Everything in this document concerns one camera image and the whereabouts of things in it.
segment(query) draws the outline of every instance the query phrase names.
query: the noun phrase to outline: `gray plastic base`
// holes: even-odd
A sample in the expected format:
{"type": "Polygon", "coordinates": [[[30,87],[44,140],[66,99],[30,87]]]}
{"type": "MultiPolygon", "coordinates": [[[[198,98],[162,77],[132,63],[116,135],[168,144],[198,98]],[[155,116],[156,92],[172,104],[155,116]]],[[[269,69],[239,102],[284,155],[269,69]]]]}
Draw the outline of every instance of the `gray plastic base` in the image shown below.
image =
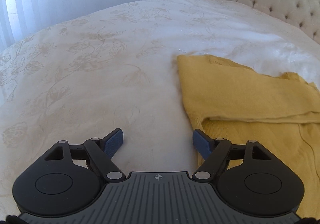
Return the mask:
{"type": "Polygon", "coordinates": [[[276,218],[244,215],[225,205],[208,183],[186,172],[133,172],[129,179],[106,185],[86,209],[60,218],[23,213],[30,224],[293,224],[294,214],[276,218]]]}

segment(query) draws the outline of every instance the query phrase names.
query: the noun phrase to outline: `white floral bedspread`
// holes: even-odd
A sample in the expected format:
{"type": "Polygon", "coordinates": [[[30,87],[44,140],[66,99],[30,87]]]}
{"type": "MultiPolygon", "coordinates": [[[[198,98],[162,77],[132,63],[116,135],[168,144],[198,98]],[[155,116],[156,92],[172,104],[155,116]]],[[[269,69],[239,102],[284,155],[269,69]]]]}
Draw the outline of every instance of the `white floral bedspread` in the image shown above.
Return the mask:
{"type": "Polygon", "coordinates": [[[129,171],[196,168],[176,56],[230,58],[320,86],[319,45],[245,5],[145,0],[42,30],[0,54],[0,219],[18,214],[15,178],[58,140],[79,144],[114,128],[113,161],[129,171]]]}

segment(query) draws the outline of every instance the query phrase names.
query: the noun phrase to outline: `garment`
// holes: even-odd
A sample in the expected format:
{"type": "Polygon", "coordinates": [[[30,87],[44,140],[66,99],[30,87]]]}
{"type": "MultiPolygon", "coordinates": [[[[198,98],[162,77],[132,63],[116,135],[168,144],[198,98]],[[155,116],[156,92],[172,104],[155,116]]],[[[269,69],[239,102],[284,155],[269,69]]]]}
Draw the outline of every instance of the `garment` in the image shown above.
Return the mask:
{"type": "Polygon", "coordinates": [[[177,62],[192,127],[234,144],[250,139],[260,142],[303,181],[305,195],[297,214],[319,218],[320,93],[316,85],[296,73],[260,75],[212,55],[181,55],[177,62]]]}

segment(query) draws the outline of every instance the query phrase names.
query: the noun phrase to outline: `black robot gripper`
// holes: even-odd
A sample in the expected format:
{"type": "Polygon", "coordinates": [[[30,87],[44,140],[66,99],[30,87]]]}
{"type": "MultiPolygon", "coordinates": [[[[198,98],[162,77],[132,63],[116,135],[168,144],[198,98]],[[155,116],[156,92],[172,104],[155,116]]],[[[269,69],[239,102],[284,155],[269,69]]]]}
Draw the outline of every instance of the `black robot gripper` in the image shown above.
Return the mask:
{"type": "Polygon", "coordinates": [[[187,172],[130,172],[126,177],[111,161],[122,143],[121,129],[82,145],[57,142],[13,184],[21,211],[15,222],[293,224],[300,220],[295,212],[304,195],[302,181],[255,140],[233,145],[195,130],[193,144],[205,161],[191,178],[187,172]],[[228,169],[229,161],[236,159],[243,163],[228,169]],[[86,160],[88,169],[72,160],[86,160]]]}

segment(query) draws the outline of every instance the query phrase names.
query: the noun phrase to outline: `blue rubber fingertip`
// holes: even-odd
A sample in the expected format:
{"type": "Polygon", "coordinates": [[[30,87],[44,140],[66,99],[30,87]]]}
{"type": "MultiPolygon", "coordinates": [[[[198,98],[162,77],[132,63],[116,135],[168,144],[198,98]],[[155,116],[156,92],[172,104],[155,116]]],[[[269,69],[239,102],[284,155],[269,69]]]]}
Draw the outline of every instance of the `blue rubber fingertip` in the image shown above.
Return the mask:
{"type": "Polygon", "coordinates": [[[200,135],[197,131],[193,132],[192,142],[196,150],[201,154],[203,159],[207,159],[211,154],[210,144],[209,142],[200,135]]]}
{"type": "Polygon", "coordinates": [[[112,136],[108,141],[106,141],[104,152],[107,154],[107,156],[111,159],[115,153],[118,151],[118,149],[123,144],[123,132],[122,130],[116,132],[114,136],[112,136]]]}

